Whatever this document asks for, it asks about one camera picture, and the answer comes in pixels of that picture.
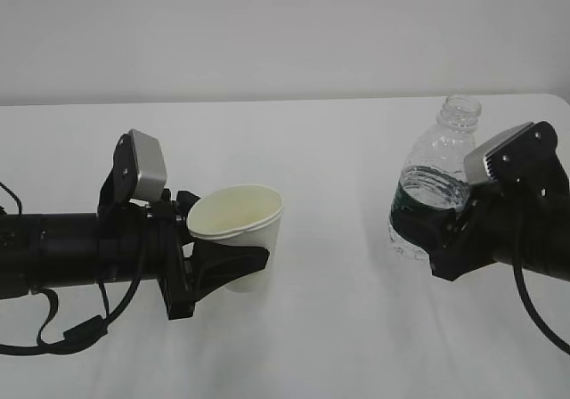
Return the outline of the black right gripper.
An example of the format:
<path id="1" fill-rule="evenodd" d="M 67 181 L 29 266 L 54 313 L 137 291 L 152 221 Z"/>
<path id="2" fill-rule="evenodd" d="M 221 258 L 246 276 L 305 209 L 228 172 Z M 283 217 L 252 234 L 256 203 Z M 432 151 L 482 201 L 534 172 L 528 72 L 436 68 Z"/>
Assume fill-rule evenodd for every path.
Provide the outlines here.
<path id="1" fill-rule="evenodd" d="M 450 233 L 454 209 L 390 213 L 395 231 L 429 253 L 431 273 L 447 281 L 496 263 L 522 267 L 569 280 L 569 197 L 544 193 L 506 193 L 480 197 Z"/>

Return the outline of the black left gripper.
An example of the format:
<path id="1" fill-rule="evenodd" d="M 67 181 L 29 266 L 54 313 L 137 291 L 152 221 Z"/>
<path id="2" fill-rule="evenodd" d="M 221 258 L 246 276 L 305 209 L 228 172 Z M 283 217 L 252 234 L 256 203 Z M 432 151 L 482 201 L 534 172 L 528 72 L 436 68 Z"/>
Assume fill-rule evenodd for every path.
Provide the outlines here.
<path id="1" fill-rule="evenodd" d="M 158 201 L 138 206 L 128 202 L 104 218 L 97 212 L 98 282 L 155 279 L 167 318 L 193 316 L 195 299 L 242 277 L 265 269 L 268 249 L 258 246 L 228 246 L 196 240 L 191 255 L 191 281 L 184 268 L 183 246 L 193 242 L 187 226 L 191 208 L 200 197 L 178 191 L 175 200 L 169 189 Z"/>

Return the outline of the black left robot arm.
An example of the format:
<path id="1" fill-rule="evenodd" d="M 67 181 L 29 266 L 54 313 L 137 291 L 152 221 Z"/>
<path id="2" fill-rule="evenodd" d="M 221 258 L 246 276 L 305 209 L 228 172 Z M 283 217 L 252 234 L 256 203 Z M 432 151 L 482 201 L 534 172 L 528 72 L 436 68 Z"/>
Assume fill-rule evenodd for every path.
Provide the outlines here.
<path id="1" fill-rule="evenodd" d="M 189 233 L 198 197 L 181 191 L 144 207 L 132 202 L 95 213 L 3 215 L 1 297 L 39 288 L 131 281 L 159 283 L 167 317 L 192 317 L 205 296 L 265 269 L 264 245 L 223 245 Z"/>

